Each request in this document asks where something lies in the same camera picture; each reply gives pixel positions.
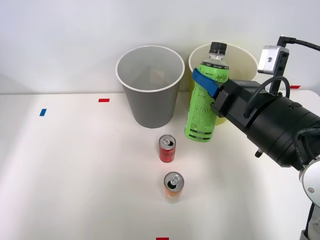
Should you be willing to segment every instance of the green plastic bottle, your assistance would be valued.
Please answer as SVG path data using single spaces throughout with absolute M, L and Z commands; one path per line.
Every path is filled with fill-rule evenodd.
M 221 42 L 212 42 L 210 46 L 210 58 L 204 60 L 198 71 L 220 83 L 225 83 L 228 80 L 229 67 L 223 61 L 226 54 L 227 44 Z M 210 103 L 213 99 L 208 92 L 195 83 L 188 118 L 186 120 L 184 135 L 191 140 L 206 143 L 212 138 L 217 115 L 211 110 Z

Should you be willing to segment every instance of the can lid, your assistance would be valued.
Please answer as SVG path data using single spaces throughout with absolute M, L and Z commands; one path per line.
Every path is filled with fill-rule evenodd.
M 179 192 L 185 185 L 182 175 L 176 171 L 169 172 L 163 180 L 164 186 L 171 192 Z
M 171 150 L 176 146 L 176 139 L 169 134 L 163 135 L 159 139 L 159 146 L 164 150 Z
M 220 54 L 225 55 L 227 50 L 227 44 L 222 42 L 213 41 L 210 46 L 209 53 L 210 54 Z

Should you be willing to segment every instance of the red tape marker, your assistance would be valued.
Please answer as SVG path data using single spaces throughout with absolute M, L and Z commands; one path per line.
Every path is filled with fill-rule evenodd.
M 108 103 L 110 102 L 110 98 L 99 98 L 99 103 Z

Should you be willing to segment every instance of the soda can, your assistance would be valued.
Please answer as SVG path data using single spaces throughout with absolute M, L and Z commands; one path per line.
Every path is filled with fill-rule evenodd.
M 159 158 L 164 163 L 170 163 L 175 159 L 176 139 L 171 135 L 163 135 L 159 139 Z
M 177 202 L 185 185 L 182 175 L 176 171 L 169 172 L 165 175 L 164 196 L 169 202 Z

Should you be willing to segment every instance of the gray paper cup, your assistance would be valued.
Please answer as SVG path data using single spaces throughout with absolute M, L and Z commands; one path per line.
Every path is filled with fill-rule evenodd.
M 166 125 L 173 117 L 184 72 L 181 56 L 157 45 L 126 52 L 115 67 L 135 120 L 150 129 Z

